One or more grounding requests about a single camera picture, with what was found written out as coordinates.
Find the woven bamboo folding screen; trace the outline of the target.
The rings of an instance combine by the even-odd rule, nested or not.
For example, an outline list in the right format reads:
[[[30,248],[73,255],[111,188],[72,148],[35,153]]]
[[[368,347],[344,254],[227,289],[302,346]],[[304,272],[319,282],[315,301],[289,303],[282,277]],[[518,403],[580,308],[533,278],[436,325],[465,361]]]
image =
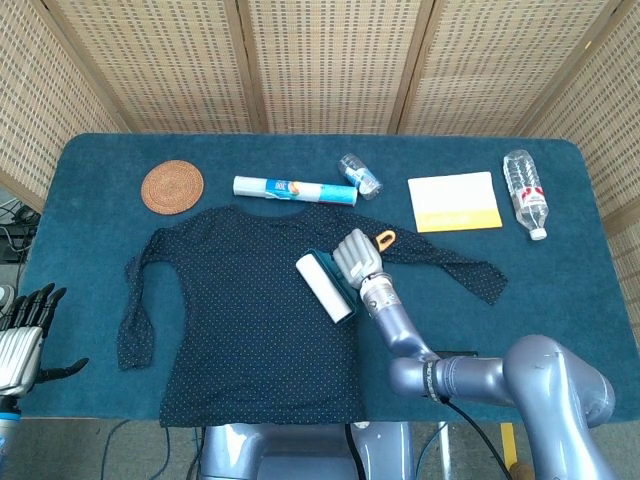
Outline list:
[[[570,140],[640,347],[640,0],[0,0],[0,197],[84,132]]]

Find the small clear plastic bottle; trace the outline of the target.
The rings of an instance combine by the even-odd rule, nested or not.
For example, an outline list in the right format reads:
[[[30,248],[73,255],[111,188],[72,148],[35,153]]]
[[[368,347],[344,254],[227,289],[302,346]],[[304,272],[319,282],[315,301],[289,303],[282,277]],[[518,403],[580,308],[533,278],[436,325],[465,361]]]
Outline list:
[[[372,200],[380,194],[382,183],[357,155],[344,155],[338,162],[338,169],[364,199]]]

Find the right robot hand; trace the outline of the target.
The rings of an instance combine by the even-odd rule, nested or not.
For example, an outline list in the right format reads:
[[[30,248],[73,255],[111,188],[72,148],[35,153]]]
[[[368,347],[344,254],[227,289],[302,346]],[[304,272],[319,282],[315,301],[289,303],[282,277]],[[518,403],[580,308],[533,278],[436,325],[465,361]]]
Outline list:
[[[369,277],[383,272],[380,253],[360,229],[349,233],[332,256],[346,281],[355,290],[359,290]]]

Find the grey robot torso base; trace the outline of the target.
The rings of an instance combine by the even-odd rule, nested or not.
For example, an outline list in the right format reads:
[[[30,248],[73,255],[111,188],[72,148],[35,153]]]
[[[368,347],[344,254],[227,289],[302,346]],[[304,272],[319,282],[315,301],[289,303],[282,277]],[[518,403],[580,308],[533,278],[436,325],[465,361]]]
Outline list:
[[[206,429],[198,480],[417,480],[406,422]]]

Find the dark blue polka dot shirt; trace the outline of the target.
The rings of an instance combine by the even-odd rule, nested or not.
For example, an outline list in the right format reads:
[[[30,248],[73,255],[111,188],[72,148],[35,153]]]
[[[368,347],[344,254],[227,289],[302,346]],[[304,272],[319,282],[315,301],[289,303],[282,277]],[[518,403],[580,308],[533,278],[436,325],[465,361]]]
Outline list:
[[[366,416],[358,330],[335,324],[296,269],[380,220],[313,204],[262,217],[236,206],[156,230],[125,268],[129,300],[117,336],[123,370],[148,367],[155,333],[143,304],[144,270],[176,272],[185,330],[159,407],[165,427],[231,423],[334,424]]]

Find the clear water bottle red label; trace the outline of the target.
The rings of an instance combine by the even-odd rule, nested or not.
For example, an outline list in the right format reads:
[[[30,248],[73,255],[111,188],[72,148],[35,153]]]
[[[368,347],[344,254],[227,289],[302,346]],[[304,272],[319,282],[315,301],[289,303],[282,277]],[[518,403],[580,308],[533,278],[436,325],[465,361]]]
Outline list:
[[[503,159],[503,175],[518,223],[533,241],[546,239],[549,207],[530,153],[523,149],[509,152]]]

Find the white and yellow notepad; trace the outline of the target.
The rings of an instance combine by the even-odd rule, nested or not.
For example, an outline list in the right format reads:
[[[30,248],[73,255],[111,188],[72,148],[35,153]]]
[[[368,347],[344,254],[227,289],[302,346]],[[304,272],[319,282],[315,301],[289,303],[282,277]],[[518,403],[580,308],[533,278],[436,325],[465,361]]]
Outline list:
[[[410,178],[407,183],[419,233],[503,226],[488,171]]]

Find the teal table cloth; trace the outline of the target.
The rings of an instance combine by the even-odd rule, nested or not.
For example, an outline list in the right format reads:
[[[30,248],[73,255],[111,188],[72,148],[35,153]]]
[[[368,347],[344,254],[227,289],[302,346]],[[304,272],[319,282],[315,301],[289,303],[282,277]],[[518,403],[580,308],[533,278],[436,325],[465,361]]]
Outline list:
[[[532,156],[549,207],[547,238],[533,241],[516,220],[503,159]],[[354,206],[236,196],[235,176],[353,186],[339,171],[357,155],[383,187]],[[196,166],[200,200],[160,215],[142,202],[146,174],[168,160]],[[488,171],[503,226],[419,233],[407,180]],[[123,370],[117,336],[129,300],[125,268],[158,229],[205,211],[236,206],[262,217],[313,205],[339,207],[388,224],[396,242],[384,255],[400,298],[426,342],[440,351],[497,357],[521,337],[542,334],[595,366],[611,382],[617,421],[640,419],[640,355],[579,149],[564,140],[347,135],[82,134],[67,143],[40,221],[21,293],[54,283],[67,289],[46,342],[46,366],[79,357],[85,369],[38,387],[28,414],[159,420],[159,407],[185,330],[175,270],[144,270],[143,304],[154,353],[145,368]],[[389,385],[391,356],[375,323],[358,330],[363,420],[435,420],[446,408],[403,398]]]

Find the teal lint roller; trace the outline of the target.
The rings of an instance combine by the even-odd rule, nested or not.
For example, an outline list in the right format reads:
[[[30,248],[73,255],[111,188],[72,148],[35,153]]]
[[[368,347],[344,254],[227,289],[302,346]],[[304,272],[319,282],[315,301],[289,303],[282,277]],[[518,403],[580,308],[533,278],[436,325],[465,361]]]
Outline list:
[[[396,232],[385,230],[370,240],[381,256],[395,242]],[[360,289],[349,285],[331,254],[309,249],[296,262],[296,269],[334,324],[356,316]]]

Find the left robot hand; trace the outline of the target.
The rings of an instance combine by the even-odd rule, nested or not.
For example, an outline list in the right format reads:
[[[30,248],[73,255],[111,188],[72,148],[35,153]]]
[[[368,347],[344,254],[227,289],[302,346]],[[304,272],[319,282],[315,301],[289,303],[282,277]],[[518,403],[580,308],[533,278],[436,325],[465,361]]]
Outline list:
[[[67,289],[49,283],[15,299],[0,317],[0,400],[26,396],[34,385],[68,378],[88,363],[81,358],[70,366],[43,369],[41,355],[56,309]]]

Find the white rolled bag pack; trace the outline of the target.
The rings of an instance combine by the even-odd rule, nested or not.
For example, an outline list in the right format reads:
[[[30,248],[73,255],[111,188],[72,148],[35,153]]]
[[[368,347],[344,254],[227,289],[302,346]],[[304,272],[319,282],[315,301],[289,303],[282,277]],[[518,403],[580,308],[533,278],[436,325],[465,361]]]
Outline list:
[[[235,176],[232,189],[236,196],[346,206],[354,206],[358,196],[353,186],[245,176]]]

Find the round woven rattan coaster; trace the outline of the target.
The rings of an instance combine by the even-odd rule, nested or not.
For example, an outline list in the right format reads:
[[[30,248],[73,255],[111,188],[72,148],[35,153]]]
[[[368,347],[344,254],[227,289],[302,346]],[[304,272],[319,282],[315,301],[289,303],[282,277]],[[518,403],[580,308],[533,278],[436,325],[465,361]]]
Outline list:
[[[176,215],[191,209],[204,192],[200,170],[184,160],[168,160],[144,177],[140,194],[143,204],[160,215]]]

